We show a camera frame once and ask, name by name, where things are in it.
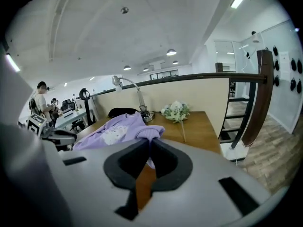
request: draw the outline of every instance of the white desk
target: white desk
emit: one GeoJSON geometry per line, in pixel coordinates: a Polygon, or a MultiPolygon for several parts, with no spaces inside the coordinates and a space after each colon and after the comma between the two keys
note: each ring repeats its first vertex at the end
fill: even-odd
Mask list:
{"type": "Polygon", "coordinates": [[[84,108],[78,109],[78,111],[74,110],[72,114],[68,115],[67,117],[61,116],[57,118],[55,128],[63,128],[64,126],[86,116],[86,111],[84,108]]]}

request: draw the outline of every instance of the black hair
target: black hair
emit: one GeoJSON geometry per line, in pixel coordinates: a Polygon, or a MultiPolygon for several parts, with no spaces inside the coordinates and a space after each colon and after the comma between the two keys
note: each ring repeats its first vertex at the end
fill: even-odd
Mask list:
{"type": "Polygon", "coordinates": [[[43,81],[40,81],[37,88],[40,88],[41,86],[46,86],[46,83],[43,81]]]}

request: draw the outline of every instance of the white t-shirt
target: white t-shirt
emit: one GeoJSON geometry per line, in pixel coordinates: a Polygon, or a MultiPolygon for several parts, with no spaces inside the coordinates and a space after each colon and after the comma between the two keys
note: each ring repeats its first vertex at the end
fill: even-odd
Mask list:
{"type": "MultiPolygon", "coordinates": [[[[35,100],[35,102],[36,102],[36,105],[37,105],[38,110],[40,110],[41,112],[43,112],[43,110],[44,110],[45,108],[47,108],[46,100],[45,100],[43,94],[37,93],[37,94],[34,96],[34,100],[35,100]]],[[[49,112],[45,112],[45,113],[43,113],[43,114],[45,115],[45,117],[46,117],[46,119],[47,119],[48,122],[50,122],[50,121],[52,120],[51,117],[50,117],[50,115],[49,115],[49,112]]]]}

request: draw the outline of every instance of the purple sweater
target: purple sweater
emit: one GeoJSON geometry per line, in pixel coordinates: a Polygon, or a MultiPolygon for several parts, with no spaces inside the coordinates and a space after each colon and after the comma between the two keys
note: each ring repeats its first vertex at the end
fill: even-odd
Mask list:
{"type": "Polygon", "coordinates": [[[146,126],[139,112],[132,115],[123,114],[81,139],[74,145],[73,150],[102,148],[136,138],[146,138],[151,142],[153,138],[161,137],[164,131],[162,126],[146,126]]]}

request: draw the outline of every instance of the wooden floor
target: wooden floor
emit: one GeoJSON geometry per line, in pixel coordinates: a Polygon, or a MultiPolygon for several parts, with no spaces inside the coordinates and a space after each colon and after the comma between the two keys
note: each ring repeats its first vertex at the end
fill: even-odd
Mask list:
{"type": "MultiPolygon", "coordinates": [[[[246,104],[229,103],[227,114],[240,114],[245,111],[246,104]]],[[[237,127],[242,119],[228,119],[226,123],[237,127]]],[[[251,145],[245,160],[237,166],[255,177],[271,193],[293,180],[303,158],[303,115],[294,133],[289,134],[270,116],[262,126],[255,142],[251,145]]]]}

